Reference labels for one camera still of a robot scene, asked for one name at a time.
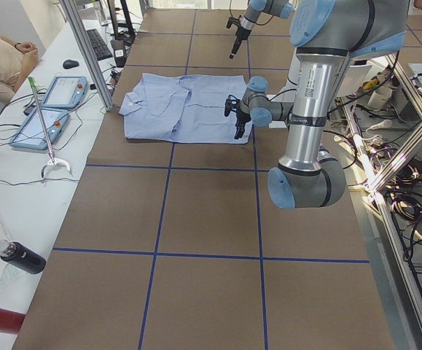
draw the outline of brown tiled surface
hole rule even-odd
[[[277,93],[291,19],[255,27],[230,60],[227,18],[150,10],[115,104],[144,72],[260,75]],[[422,63],[422,16],[408,27],[405,69]],[[254,135],[126,142],[117,107],[107,113],[15,349],[393,349],[348,193],[277,209],[266,178],[287,130]]]

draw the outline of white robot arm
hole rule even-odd
[[[328,206],[343,195],[345,175],[321,145],[327,112],[352,60],[398,51],[404,44],[409,0],[302,0],[292,20],[290,42],[300,60],[300,82],[287,125],[286,152],[268,177],[270,197],[280,208]],[[289,104],[268,101],[267,82],[252,77],[237,112],[237,138],[245,123],[283,120]]]

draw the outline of white cloth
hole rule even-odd
[[[127,139],[158,139],[179,143],[245,144],[251,132],[246,124],[235,140],[236,116],[224,116],[228,95],[241,98],[246,84],[242,76],[184,75],[160,77],[143,74],[125,95],[120,114],[125,116]]]

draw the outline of metal pole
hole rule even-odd
[[[95,87],[99,92],[103,105],[106,107],[106,111],[109,111],[114,106],[112,96],[110,95],[107,84],[103,78],[101,68],[99,67],[97,58],[95,57],[94,49],[87,37],[86,29],[82,24],[78,9],[73,0],[60,0],[60,5],[65,12],[68,22],[70,23],[74,38],[77,41],[82,57],[85,59],[87,69],[93,78]]]

